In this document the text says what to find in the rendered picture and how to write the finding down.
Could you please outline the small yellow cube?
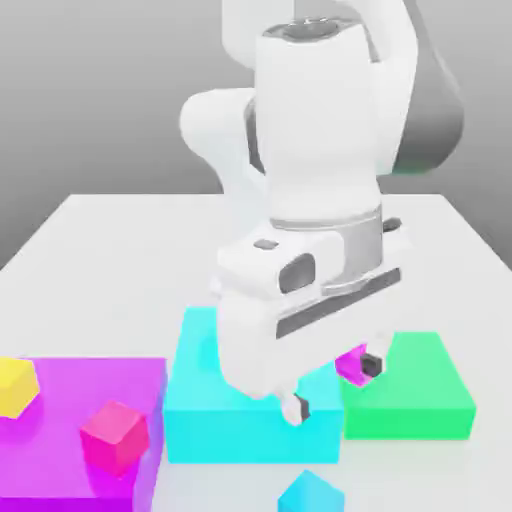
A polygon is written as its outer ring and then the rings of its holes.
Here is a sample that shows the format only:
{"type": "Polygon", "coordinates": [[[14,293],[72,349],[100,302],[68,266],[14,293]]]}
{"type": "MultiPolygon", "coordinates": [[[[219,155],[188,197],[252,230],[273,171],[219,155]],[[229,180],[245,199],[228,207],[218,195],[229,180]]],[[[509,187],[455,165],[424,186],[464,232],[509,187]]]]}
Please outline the small yellow cube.
{"type": "Polygon", "coordinates": [[[39,393],[31,360],[0,357],[0,417],[17,419],[39,393]]]}

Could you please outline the large purple box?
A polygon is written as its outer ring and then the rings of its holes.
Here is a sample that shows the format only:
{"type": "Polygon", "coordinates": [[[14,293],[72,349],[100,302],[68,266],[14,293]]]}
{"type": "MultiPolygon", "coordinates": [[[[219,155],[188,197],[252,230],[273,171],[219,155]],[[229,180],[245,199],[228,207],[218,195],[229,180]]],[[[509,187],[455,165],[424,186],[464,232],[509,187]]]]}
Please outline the large purple box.
{"type": "Polygon", "coordinates": [[[40,393],[0,417],[0,512],[151,512],[163,448],[162,358],[38,358],[40,393]],[[146,416],[149,448],[120,477],[88,464],[80,428],[107,402],[146,416]]]}

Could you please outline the small pink cube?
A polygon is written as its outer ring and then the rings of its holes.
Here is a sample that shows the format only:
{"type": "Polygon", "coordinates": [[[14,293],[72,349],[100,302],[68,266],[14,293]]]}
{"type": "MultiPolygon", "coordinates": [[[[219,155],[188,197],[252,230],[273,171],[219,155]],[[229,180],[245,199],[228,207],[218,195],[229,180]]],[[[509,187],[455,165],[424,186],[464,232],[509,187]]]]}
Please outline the small pink cube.
{"type": "Polygon", "coordinates": [[[85,461],[120,477],[149,448],[146,416],[127,405],[107,402],[80,428],[85,461]]]}

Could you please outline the large cyan box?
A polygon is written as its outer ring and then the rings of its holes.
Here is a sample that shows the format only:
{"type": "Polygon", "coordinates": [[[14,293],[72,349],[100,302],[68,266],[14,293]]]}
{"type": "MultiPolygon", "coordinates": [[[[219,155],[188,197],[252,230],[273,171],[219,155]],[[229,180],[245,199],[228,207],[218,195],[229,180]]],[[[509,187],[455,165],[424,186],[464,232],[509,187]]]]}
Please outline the large cyan box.
{"type": "Polygon", "coordinates": [[[256,401],[229,386],[219,366],[215,308],[186,309],[163,405],[169,461],[337,463],[344,409],[334,365],[303,377],[298,394],[310,416],[294,427],[276,397],[256,401]]]}

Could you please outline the large green box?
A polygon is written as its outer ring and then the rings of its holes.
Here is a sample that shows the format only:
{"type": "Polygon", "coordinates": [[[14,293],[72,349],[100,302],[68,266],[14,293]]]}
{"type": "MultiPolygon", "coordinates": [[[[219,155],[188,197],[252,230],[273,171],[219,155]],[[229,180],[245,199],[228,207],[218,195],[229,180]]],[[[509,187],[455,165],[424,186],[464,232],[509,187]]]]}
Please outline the large green box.
{"type": "Polygon", "coordinates": [[[467,440],[476,404],[441,337],[401,332],[386,371],[364,387],[343,380],[346,440],[467,440]]]}

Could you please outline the small blue cube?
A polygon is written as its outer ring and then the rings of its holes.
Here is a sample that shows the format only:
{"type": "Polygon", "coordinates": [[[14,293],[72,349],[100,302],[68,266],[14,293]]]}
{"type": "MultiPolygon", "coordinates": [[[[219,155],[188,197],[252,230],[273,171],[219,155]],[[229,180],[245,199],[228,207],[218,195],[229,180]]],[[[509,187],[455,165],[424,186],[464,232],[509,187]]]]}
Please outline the small blue cube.
{"type": "Polygon", "coordinates": [[[304,470],[277,502],[277,512],[344,512],[344,510],[344,493],[309,470],[304,470]]]}

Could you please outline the small magenta cube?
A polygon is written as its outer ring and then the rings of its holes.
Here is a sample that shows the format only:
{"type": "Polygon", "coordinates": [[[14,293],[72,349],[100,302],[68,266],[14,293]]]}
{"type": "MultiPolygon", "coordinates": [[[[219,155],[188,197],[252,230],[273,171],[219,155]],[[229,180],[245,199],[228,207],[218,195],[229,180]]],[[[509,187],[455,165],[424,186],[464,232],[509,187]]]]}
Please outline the small magenta cube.
{"type": "Polygon", "coordinates": [[[365,352],[366,345],[361,344],[335,360],[337,374],[348,383],[359,388],[366,386],[372,380],[371,376],[362,371],[360,358],[365,352]]]}

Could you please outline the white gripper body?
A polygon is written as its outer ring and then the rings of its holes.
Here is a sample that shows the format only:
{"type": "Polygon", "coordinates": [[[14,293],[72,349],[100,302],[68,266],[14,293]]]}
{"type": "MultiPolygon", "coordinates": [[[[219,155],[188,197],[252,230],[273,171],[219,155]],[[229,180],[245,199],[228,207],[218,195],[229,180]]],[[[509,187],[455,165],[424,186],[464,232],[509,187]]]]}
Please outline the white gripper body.
{"type": "Polygon", "coordinates": [[[223,376],[253,398],[279,397],[283,386],[333,362],[379,333],[393,337],[400,316],[402,273],[389,269],[347,294],[315,297],[305,290],[276,300],[226,292],[218,305],[223,376]]]}

